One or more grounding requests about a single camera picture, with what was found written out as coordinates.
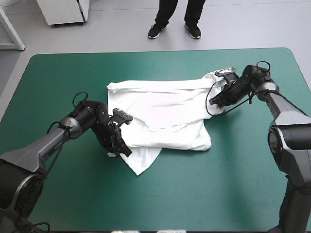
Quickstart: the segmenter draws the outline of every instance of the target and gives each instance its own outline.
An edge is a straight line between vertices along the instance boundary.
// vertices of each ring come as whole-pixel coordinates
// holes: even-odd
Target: person's leg
[[[185,14],[185,27],[189,30],[194,39],[201,38],[201,30],[198,28],[198,21],[201,17],[205,0],[188,0]]]
[[[160,0],[159,11],[155,18],[155,24],[160,28],[165,28],[172,17],[178,0]]]
[[[148,32],[149,39],[155,39],[160,35],[160,31],[165,29],[172,17],[178,0],[160,0],[159,11],[155,18],[155,25]]]
[[[205,0],[188,0],[185,14],[185,22],[187,26],[198,24],[204,3]]]

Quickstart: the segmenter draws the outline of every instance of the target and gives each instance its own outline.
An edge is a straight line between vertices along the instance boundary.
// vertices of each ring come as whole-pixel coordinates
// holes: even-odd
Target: white cloth
[[[205,99],[216,96],[224,84],[223,77],[211,72],[203,78],[186,81],[124,81],[110,83],[108,88],[109,114],[119,108],[131,114],[130,125],[121,126],[122,137],[132,150],[122,159],[137,174],[154,162],[162,148],[207,150],[211,139],[204,127]],[[211,114],[223,111],[217,104],[207,102]]]

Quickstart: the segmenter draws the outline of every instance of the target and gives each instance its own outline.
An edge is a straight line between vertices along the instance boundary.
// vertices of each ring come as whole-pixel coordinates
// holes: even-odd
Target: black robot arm
[[[47,160],[56,151],[57,158],[68,140],[78,138],[91,128],[101,146],[109,152],[126,156],[131,154],[120,130],[123,123],[129,124],[133,120],[129,114],[114,109],[113,116],[110,116],[107,105],[87,100],[87,93],[74,107],[74,111],[56,122],[59,126],[55,130],[24,148],[0,156],[0,233],[42,232],[31,225],[27,218],[51,169],[46,168]]]
[[[242,76],[236,77],[209,103],[229,106],[246,95],[256,95],[267,103],[274,117],[268,133],[269,148],[279,170],[288,178],[279,225],[269,233],[305,233],[311,211],[311,118],[279,94],[270,67],[248,65]]]

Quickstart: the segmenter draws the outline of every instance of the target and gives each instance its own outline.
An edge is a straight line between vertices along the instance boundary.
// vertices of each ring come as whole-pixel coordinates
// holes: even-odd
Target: green tabletop
[[[241,75],[261,60],[270,62],[281,93],[311,113],[310,91],[285,48],[36,55],[0,123],[0,154],[44,135],[81,90],[107,102],[110,82],[199,79],[225,67]],[[88,131],[64,146],[30,221],[53,230],[268,230],[278,223],[287,182],[267,144],[272,120],[254,98],[205,121],[209,150],[163,149],[138,177]]]

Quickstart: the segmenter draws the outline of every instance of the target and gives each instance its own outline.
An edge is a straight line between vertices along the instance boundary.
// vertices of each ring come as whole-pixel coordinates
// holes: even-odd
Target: shoe
[[[193,39],[201,38],[201,30],[198,28],[198,26],[185,24],[185,28],[189,30],[190,36]]]
[[[148,38],[149,39],[155,39],[160,35],[160,31],[166,29],[165,28],[160,28],[156,24],[152,25],[151,29],[148,32]]]

